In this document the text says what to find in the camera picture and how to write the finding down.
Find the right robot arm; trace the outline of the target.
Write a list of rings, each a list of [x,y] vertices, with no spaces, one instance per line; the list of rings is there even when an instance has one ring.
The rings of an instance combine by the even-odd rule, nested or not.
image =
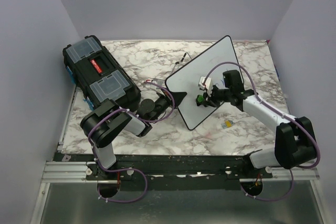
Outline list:
[[[258,119],[275,134],[274,148],[248,154],[249,160],[241,165],[246,177],[255,177],[267,166],[291,169],[318,158],[316,139],[308,118],[283,113],[261,99],[253,89],[246,90],[238,70],[223,72],[223,78],[225,87],[220,89],[210,77],[201,77],[198,86],[204,91],[204,100],[197,98],[197,103],[215,108],[230,103]]]

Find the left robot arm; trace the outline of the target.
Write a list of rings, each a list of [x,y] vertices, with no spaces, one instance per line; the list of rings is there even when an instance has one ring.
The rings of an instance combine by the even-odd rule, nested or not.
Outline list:
[[[180,105],[186,95],[186,92],[172,92],[160,94],[156,101],[145,99],[141,101],[136,114],[107,99],[85,116],[80,127],[88,137],[99,164],[98,173],[104,179],[112,179],[116,175],[117,159],[112,141],[119,133],[125,130],[137,137],[146,136],[152,130],[151,124],[161,120],[161,114],[167,108],[174,109]]]

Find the green black whiteboard eraser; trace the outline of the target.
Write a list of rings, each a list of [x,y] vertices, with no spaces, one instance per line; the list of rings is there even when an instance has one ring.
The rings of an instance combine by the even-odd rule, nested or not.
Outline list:
[[[206,102],[205,98],[202,96],[202,95],[198,95],[196,97],[196,105],[197,106],[201,106],[201,105],[204,105],[204,102]]]

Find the white whiteboard black frame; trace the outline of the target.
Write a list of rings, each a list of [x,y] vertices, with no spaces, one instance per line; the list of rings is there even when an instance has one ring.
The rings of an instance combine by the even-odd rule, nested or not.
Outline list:
[[[171,93],[186,93],[177,108],[189,130],[197,128],[216,110],[211,106],[196,105],[196,97],[203,94],[198,87],[200,78],[219,63],[228,61],[237,63],[238,59],[231,37],[226,35],[166,78],[165,85]]]

